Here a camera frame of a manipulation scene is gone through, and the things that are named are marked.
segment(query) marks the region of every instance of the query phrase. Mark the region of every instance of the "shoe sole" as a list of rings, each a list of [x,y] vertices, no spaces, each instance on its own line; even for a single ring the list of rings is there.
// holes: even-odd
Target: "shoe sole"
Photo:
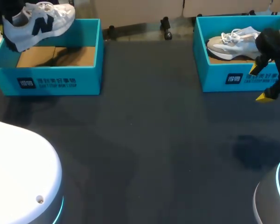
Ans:
[[[61,27],[58,30],[54,30],[51,32],[47,32],[47,33],[41,33],[40,35],[36,35],[34,37],[32,37],[30,40],[26,40],[24,42],[20,42],[20,43],[14,43],[11,40],[9,40],[5,34],[3,34],[3,37],[5,39],[5,42],[7,44],[7,47],[15,52],[23,52],[33,46],[35,46],[37,43],[39,43],[41,40],[47,39],[49,37],[56,37],[56,36],[61,36],[62,34],[64,34],[72,25],[72,23],[75,20],[75,16],[73,16],[73,19],[71,21],[69,21],[68,24],[66,24],[66,26]]]
[[[260,56],[260,53],[253,53],[253,52],[248,52],[248,53],[245,53],[245,54],[242,54],[242,53],[238,53],[238,54],[234,54],[234,55],[227,55],[227,54],[222,54],[222,53],[218,53],[218,52],[215,52],[209,48],[207,48],[208,51],[210,51],[212,54],[214,54],[215,56],[221,58],[221,59],[224,59],[224,60],[227,60],[227,61],[230,61],[232,60],[233,58],[237,57],[237,56],[246,56],[252,60],[255,60],[257,56]]]

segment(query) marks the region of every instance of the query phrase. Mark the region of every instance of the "black table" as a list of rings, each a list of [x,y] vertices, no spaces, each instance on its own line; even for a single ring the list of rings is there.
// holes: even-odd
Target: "black table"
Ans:
[[[280,161],[280,98],[202,93],[191,40],[108,42],[104,60],[100,96],[0,91],[0,121],[60,156],[63,224],[255,224],[255,187]]]

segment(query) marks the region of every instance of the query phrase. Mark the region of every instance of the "blue led light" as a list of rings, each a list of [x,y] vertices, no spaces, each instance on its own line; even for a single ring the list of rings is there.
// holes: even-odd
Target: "blue led light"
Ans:
[[[279,169],[280,169],[280,163],[277,167],[277,171],[276,171],[276,183],[277,183],[277,189],[278,189],[278,193],[280,195],[280,184],[279,184]]]
[[[60,217],[60,214],[61,214],[61,211],[62,211],[62,208],[63,208],[63,200],[64,200],[64,197],[62,197],[61,207],[60,207],[60,210],[59,210],[59,212],[58,212],[58,215],[57,215],[57,217],[55,218],[53,224],[55,224],[55,223],[57,222],[58,218]]]

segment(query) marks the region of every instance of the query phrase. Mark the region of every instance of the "white dome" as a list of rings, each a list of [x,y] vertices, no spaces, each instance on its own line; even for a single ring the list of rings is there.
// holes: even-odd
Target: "white dome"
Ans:
[[[0,224],[27,224],[40,216],[61,178],[60,160],[47,140],[0,122]]]

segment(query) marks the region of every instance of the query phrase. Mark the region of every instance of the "white sneaker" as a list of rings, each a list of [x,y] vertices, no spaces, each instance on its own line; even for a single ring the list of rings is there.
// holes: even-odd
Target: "white sneaker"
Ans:
[[[260,56],[255,44],[259,34],[260,32],[252,27],[234,29],[230,34],[222,33],[221,36],[210,38],[207,49],[224,60],[231,60],[236,56],[247,56],[255,60]]]
[[[13,19],[14,24],[3,18],[4,38],[11,50],[25,51],[39,41],[66,32],[75,19],[75,8],[70,4],[53,5],[50,2],[26,3],[21,16],[28,22]]]

